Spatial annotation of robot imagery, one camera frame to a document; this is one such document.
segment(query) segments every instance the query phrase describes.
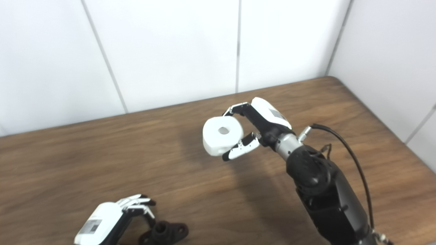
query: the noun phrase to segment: white wall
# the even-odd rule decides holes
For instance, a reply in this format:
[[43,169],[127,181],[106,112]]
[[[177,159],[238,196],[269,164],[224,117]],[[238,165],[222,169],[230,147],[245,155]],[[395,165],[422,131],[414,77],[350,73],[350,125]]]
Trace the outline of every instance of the white wall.
[[428,121],[407,143],[423,162],[425,162],[436,173],[436,113],[435,109]]
[[129,112],[235,92],[238,1],[85,2]]
[[349,2],[242,1],[238,90],[324,76]]
[[124,113],[80,1],[0,1],[0,33],[3,133]]
[[[329,72],[403,142],[436,103],[434,10],[436,1],[354,1]],[[433,116],[409,144],[429,165],[435,125]]]
[[323,76],[348,2],[2,1],[0,136]]

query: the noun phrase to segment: robotic finger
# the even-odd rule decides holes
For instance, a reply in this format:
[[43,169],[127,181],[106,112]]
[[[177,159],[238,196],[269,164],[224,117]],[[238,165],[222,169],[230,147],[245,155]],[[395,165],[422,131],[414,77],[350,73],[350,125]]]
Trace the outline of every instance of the robotic finger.
[[250,133],[239,141],[235,146],[233,146],[229,151],[222,155],[224,161],[229,161],[242,156],[260,146],[260,134]]

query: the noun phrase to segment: white cylindrical object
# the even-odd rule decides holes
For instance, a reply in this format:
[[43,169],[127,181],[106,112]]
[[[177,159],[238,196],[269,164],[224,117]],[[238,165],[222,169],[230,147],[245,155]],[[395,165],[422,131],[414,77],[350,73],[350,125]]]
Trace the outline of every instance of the white cylindrical object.
[[203,146],[211,156],[221,156],[244,136],[239,121],[232,116],[218,116],[203,126]]

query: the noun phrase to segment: connector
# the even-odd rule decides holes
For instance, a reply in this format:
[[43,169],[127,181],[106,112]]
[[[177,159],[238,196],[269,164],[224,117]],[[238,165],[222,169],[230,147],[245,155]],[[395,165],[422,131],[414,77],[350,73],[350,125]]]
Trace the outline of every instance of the connector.
[[298,141],[303,142],[307,136],[309,135],[309,132],[312,130],[312,128],[310,126],[307,126],[302,132],[301,134],[298,136]]

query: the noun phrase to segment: hole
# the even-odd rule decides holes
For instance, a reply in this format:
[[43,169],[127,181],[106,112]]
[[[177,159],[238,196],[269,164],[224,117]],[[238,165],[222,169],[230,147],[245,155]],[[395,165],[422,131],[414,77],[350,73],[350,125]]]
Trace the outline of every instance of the hole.
[[218,129],[218,132],[220,134],[228,134],[230,131],[227,128],[225,128],[225,127],[221,127],[221,128]]
[[154,228],[157,233],[164,233],[167,230],[167,224],[157,223]]

